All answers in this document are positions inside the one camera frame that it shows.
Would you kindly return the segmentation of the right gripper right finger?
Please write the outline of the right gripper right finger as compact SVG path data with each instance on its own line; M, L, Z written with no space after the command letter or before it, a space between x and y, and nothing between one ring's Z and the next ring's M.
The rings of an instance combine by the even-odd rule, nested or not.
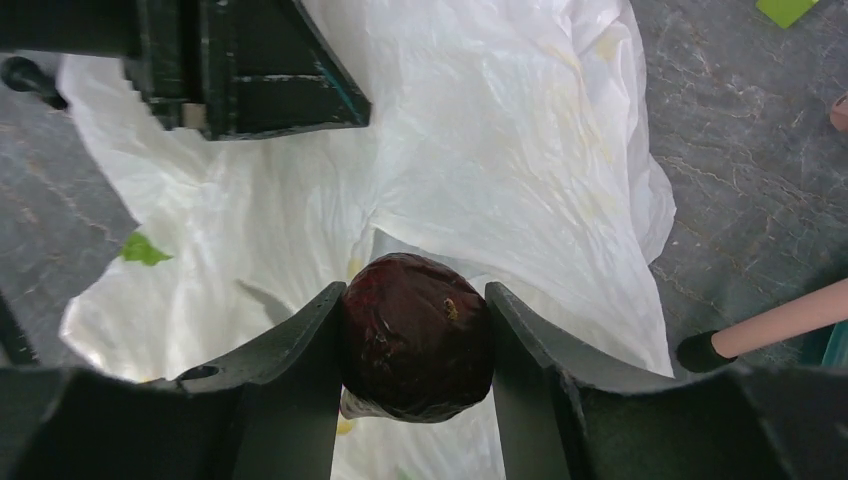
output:
M489 283L509 479L843 479L847 374L731 365L679 381L620 361Z

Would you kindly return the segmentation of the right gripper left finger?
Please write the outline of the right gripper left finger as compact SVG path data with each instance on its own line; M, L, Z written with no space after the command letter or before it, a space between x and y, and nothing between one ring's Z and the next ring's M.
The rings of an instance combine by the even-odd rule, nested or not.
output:
M341 395L341 282L177 379L1 372L5 479L327 479Z

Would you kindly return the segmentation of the dark red round fake fruit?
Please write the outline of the dark red round fake fruit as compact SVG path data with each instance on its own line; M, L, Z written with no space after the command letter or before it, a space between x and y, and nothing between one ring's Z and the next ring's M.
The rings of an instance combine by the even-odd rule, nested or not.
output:
M344 418L440 423L489 394L494 322L484 298L450 267L384 255L353 278L341 307Z

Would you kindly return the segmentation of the white plastic bag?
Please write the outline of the white plastic bag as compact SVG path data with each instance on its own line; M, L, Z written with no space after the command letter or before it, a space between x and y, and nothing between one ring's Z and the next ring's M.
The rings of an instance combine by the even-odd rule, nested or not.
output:
M172 379L392 250L505 284L555 326L673 373L650 263L676 205L649 147L627 1L310 1L372 103L364 128L208 142L164 130L115 60L64 58L88 153L157 253L64 311L100 372Z

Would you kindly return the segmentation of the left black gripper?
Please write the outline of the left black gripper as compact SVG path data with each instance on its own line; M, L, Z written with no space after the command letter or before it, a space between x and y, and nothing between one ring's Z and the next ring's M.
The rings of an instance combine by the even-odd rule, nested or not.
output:
M211 141L370 121L370 101L299 1L5 1L1 49L117 58L165 129Z

